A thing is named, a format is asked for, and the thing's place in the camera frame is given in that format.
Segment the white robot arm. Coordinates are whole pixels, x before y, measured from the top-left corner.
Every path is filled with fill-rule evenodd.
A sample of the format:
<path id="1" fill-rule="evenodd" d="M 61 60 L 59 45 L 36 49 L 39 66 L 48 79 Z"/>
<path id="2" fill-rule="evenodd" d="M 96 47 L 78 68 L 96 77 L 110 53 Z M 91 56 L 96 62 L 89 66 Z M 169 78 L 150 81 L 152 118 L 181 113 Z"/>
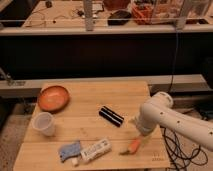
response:
<path id="1" fill-rule="evenodd" d="M 131 123 L 143 136 L 160 125 L 213 152 L 213 123 L 181 114 L 172 109 L 173 104 L 168 93 L 157 92 L 140 106 L 139 115 Z"/>

